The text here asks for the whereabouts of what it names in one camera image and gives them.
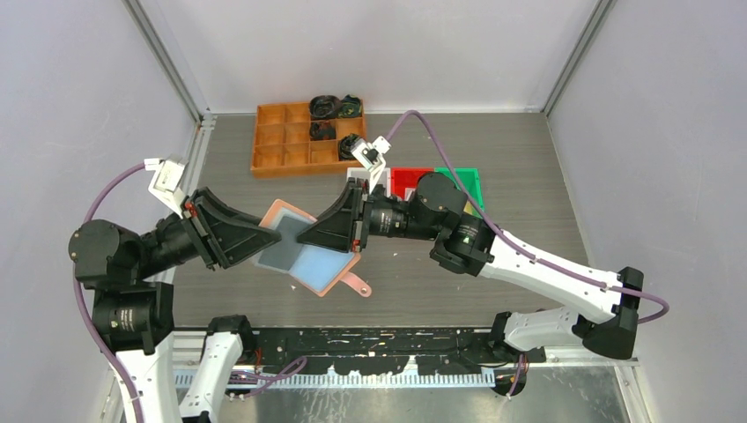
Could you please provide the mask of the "tan leather card holder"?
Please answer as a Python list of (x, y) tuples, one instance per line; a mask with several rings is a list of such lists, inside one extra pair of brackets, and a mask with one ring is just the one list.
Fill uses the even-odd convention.
[[(288, 209), (307, 216), (313, 223), (315, 222), (315, 217), (311, 214), (302, 211), (284, 200), (277, 199), (262, 218), (261, 226), (271, 229), (271, 221), (282, 209)], [(255, 265), (255, 259), (261, 252), (251, 258), (253, 265)], [(325, 296), (336, 284), (342, 283), (350, 287), (358, 295), (367, 298), (372, 294), (371, 286), (352, 271), (353, 266), (359, 260), (359, 253), (341, 253), (321, 247), (305, 245), (290, 272), (282, 274), (292, 277), (319, 297)]]

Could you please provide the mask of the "dark grey credit card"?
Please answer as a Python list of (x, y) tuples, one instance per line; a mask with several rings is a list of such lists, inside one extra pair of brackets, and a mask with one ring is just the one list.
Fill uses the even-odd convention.
[(307, 216), (282, 209), (270, 224), (271, 229), (279, 232), (281, 239), (263, 250), (255, 259), (255, 265), (280, 273), (289, 273), (305, 247), (304, 244), (297, 242), (297, 236), (312, 223)]

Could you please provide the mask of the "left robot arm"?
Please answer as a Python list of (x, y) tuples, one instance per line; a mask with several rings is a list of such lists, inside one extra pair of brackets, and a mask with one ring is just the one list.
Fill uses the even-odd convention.
[(213, 318), (185, 397), (174, 381), (174, 286), (162, 271), (198, 258), (229, 269), (280, 242), (278, 231), (221, 202), (209, 189), (178, 197), (174, 212), (146, 234), (87, 219), (70, 238), (75, 280), (94, 294), (88, 325), (117, 373), (130, 422), (215, 422), (234, 365), (257, 342), (244, 315)]

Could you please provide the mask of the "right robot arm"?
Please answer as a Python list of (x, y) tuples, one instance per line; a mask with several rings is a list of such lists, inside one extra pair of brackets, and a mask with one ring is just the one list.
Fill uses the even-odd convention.
[(559, 303), (534, 313), (498, 313), (489, 338), (503, 362), (546, 346), (582, 345), (614, 360), (632, 357), (643, 274), (600, 271), (550, 255), (464, 210), (467, 195), (445, 174), (420, 176), (408, 200), (351, 178), (340, 197), (297, 236), (298, 242), (360, 252), (369, 236), (433, 241), (429, 257), (455, 274), (503, 280)]

